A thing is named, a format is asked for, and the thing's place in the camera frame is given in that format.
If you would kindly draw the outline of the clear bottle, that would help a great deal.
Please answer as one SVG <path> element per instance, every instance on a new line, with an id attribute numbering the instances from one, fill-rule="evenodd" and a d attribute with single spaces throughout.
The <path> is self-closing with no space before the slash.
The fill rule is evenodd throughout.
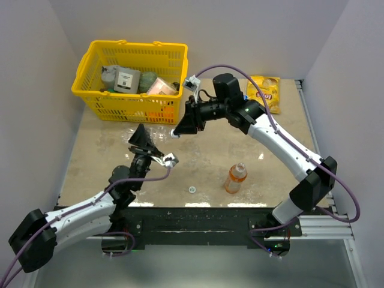
<path id="1" fill-rule="evenodd" d="M 132 137 L 134 132 L 137 129 L 137 125 L 126 128 L 122 134 L 122 139 L 125 143 L 128 143 L 129 139 Z M 158 124 L 151 124 L 151 125 L 145 125 L 145 129 L 150 134 L 152 141 L 157 145 L 159 143 L 166 143 L 170 140 L 170 131 L 171 126 L 168 125 L 158 125 Z"/>

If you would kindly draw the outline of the blue bottle cap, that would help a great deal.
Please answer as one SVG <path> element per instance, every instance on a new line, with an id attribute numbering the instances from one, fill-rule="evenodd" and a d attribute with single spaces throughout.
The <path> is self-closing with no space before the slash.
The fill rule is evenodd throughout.
<path id="1" fill-rule="evenodd" d="M 180 138 L 180 135 L 175 134 L 175 130 L 174 130 L 174 129 L 172 129 L 172 130 L 170 131 L 170 135 L 171 135 L 171 137 L 172 137 L 173 139 L 178 139 L 178 138 Z"/>

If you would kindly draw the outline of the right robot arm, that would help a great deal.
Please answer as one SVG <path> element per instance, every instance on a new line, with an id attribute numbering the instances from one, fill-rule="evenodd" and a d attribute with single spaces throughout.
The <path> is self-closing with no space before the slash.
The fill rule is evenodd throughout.
<path id="1" fill-rule="evenodd" d="M 310 151 L 269 119 L 259 102 L 245 97 L 232 74 L 220 74 L 212 82 L 215 96 L 203 101 L 199 96 L 200 80 L 192 76 L 184 81 L 183 86 L 193 94 L 185 102 L 185 114 L 172 135 L 197 134 L 207 121 L 225 118 L 268 148 L 299 182 L 262 223 L 271 234 L 280 236 L 289 228 L 291 219 L 312 210 L 332 190 L 335 179 L 330 173 L 336 171 L 337 162 Z"/>

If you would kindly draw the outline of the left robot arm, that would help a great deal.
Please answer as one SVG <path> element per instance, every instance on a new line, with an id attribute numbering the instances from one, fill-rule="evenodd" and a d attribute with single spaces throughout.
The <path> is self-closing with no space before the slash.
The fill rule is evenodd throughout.
<path id="1" fill-rule="evenodd" d="M 131 164 L 115 167 L 103 191 L 60 210 L 35 209 L 25 216 L 8 240 L 25 273 L 40 269 L 55 252 L 82 238 L 105 232 L 120 234 L 124 220 L 116 214 L 136 198 L 134 192 L 148 181 L 151 163 L 171 169 L 178 162 L 173 154 L 157 149 L 143 124 L 128 142 L 134 154 Z"/>

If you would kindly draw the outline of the green white bottle cap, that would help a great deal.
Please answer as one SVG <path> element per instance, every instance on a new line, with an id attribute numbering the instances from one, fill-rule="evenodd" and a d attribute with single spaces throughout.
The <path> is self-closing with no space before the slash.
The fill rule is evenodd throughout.
<path id="1" fill-rule="evenodd" d="M 188 192 L 191 193 L 191 194 L 194 194 L 196 192 L 196 188 L 194 186 L 190 186 L 188 188 Z"/>

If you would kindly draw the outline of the orange drink bottle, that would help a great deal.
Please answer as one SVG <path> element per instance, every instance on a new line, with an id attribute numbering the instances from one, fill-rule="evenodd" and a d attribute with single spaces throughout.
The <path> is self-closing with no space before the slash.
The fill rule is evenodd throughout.
<path id="1" fill-rule="evenodd" d="M 247 178 L 247 169 L 244 163 L 233 165 L 224 183 L 225 190 L 230 194 L 235 194 L 241 189 L 242 183 Z"/>

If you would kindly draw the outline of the pink packet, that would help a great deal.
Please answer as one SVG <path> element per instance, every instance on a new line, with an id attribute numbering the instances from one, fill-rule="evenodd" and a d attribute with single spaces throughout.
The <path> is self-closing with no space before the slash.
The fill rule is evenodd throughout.
<path id="1" fill-rule="evenodd" d="M 148 95 L 176 95 L 178 91 L 173 84 L 158 77 L 146 93 Z"/>

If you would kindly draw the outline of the grey box with label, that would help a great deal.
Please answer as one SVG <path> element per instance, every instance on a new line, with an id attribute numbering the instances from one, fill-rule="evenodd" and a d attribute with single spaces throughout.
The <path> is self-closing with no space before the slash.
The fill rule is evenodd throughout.
<path id="1" fill-rule="evenodd" d="M 124 94 L 137 94 L 141 72 L 125 67 L 116 71 L 114 90 Z"/>

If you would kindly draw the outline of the green scrub sponge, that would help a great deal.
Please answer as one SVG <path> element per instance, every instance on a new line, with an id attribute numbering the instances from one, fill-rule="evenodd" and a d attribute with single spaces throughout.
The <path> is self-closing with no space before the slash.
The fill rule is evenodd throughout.
<path id="1" fill-rule="evenodd" d="M 140 75 L 138 91 L 147 93 L 152 84 L 156 81 L 158 74 L 152 71 L 143 72 Z"/>

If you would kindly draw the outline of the yellow plastic basket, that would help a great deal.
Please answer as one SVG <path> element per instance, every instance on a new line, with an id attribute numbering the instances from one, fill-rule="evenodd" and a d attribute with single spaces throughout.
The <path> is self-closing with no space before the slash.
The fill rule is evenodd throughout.
<path id="1" fill-rule="evenodd" d="M 71 91 L 104 121 L 176 124 L 183 89 L 148 94 L 139 82 L 144 73 L 155 73 L 166 84 L 182 83 L 187 53 L 188 46 L 181 43 L 95 40 L 77 68 Z"/>

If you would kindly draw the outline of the grey pouch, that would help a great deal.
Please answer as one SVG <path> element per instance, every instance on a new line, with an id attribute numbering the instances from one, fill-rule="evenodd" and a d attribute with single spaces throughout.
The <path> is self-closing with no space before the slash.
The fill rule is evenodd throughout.
<path id="1" fill-rule="evenodd" d="M 118 68 L 119 65 L 103 65 L 101 67 L 101 81 L 107 89 L 113 89 Z"/>

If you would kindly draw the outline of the yellow chips bag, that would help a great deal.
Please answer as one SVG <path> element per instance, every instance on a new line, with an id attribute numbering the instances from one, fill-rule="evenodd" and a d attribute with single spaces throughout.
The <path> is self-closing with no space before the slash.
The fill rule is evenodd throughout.
<path id="1" fill-rule="evenodd" d="M 263 92 L 269 111 L 273 114 L 280 114 L 280 78 L 271 76 L 251 76 L 251 78 Z M 249 99 L 264 105 L 260 92 L 250 81 L 247 85 L 246 95 Z"/>

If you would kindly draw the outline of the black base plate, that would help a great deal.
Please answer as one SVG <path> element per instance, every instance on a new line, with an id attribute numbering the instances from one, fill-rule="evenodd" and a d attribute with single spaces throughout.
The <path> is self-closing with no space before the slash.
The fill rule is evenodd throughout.
<path id="1" fill-rule="evenodd" d="M 147 245 L 265 246 L 286 254 L 290 237 L 301 236 L 296 218 L 286 226 L 272 219 L 270 208 L 156 208 L 131 207 L 116 216 L 99 216 L 69 232 L 57 232 L 58 247 L 90 236 L 127 235 L 129 244 Z"/>

